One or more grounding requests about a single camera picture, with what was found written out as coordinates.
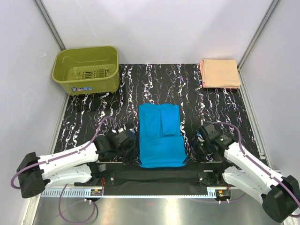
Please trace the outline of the black marbled table mat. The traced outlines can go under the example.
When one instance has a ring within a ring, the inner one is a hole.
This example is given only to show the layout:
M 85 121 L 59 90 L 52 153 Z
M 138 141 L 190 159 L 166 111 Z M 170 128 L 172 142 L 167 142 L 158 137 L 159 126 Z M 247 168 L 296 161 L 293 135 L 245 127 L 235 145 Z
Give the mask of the black marbled table mat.
M 241 92 L 205 89 L 198 64 L 126 64 L 120 65 L 119 72 L 115 93 L 69 97 L 54 152 L 84 144 L 97 127 L 101 134 L 117 124 L 138 130 L 140 105 L 168 103 L 180 107 L 186 152 L 201 124 L 221 121 L 217 129 L 241 136 L 243 146 L 260 156 Z

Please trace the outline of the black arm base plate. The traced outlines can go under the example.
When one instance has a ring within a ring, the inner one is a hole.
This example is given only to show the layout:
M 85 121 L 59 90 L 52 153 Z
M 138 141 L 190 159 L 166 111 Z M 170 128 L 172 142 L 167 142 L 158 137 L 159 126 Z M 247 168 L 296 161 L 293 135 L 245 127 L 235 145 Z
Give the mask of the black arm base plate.
M 76 182 L 76 186 L 120 186 L 126 182 L 137 183 L 188 183 L 192 185 L 222 184 L 221 173 L 231 162 L 188 162 L 183 167 L 142 168 L 137 164 L 88 163 L 91 178 Z

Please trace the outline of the olive green plastic basket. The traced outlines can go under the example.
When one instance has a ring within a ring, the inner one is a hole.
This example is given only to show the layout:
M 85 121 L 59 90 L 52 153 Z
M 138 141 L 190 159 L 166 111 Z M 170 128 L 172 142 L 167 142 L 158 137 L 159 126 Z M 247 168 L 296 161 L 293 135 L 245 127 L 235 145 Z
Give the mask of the olive green plastic basket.
M 52 78 L 71 96 L 114 93 L 120 84 L 118 50 L 97 46 L 61 51 L 54 61 Z

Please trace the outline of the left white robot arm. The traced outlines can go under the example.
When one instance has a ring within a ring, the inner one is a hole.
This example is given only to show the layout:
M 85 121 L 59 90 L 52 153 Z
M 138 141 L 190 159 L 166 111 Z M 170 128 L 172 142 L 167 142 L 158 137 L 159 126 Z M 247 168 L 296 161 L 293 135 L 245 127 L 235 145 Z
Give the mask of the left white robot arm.
M 97 162 L 109 162 L 120 158 L 130 164 L 137 159 L 137 137 L 134 130 L 119 130 L 112 135 L 99 135 L 95 139 L 50 155 L 37 156 L 28 153 L 16 170 L 22 198 L 31 198 L 46 188 L 72 184 L 96 186 L 104 180 L 96 168 Z

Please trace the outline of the aluminium frame rail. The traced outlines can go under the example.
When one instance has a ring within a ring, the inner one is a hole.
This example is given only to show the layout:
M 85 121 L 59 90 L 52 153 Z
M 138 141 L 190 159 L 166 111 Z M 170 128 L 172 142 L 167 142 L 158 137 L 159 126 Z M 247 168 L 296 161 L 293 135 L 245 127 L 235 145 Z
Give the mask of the aluminium frame rail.
M 76 182 L 86 182 L 91 178 L 91 170 L 87 165 L 72 167 L 64 171 L 56 172 L 54 174 L 42 174 L 42 188 L 61 187 L 65 184 L 75 185 Z M 225 183 L 238 186 L 238 185 L 257 185 L 260 188 L 276 186 L 278 179 L 282 181 L 281 174 L 272 173 L 267 175 L 265 173 L 255 172 L 249 175 L 243 171 L 238 170 L 234 166 L 230 166 L 221 173 L 222 184 L 212 185 L 224 185 Z

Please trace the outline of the folded peach t shirt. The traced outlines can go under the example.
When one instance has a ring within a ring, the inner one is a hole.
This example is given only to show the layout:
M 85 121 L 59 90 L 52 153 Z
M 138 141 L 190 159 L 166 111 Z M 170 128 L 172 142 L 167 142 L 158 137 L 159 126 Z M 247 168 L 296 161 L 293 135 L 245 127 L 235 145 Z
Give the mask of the folded peach t shirt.
M 200 72 L 204 88 L 238 89 L 241 85 L 236 60 L 203 59 Z

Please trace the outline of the blue t shirt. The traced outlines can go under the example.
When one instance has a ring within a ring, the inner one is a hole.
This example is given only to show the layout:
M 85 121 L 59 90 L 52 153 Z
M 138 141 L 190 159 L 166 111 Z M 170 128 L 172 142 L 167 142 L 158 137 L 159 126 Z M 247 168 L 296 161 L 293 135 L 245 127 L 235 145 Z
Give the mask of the blue t shirt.
M 142 168 L 183 167 L 187 158 L 180 133 L 180 107 L 139 106 L 139 160 Z

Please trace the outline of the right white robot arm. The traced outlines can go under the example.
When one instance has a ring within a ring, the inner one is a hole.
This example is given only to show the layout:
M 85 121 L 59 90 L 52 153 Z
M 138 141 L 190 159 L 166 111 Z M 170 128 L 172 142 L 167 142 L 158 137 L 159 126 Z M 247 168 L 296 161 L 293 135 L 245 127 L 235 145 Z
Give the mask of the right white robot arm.
M 225 161 L 211 172 L 201 172 L 199 183 L 237 187 L 257 200 L 265 213 L 277 223 L 288 217 L 299 217 L 295 212 L 300 208 L 300 186 L 295 177 L 274 171 L 230 137 L 222 135 L 212 142 L 197 137 L 192 158 L 200 160 L 211 153 L 223 156 Z

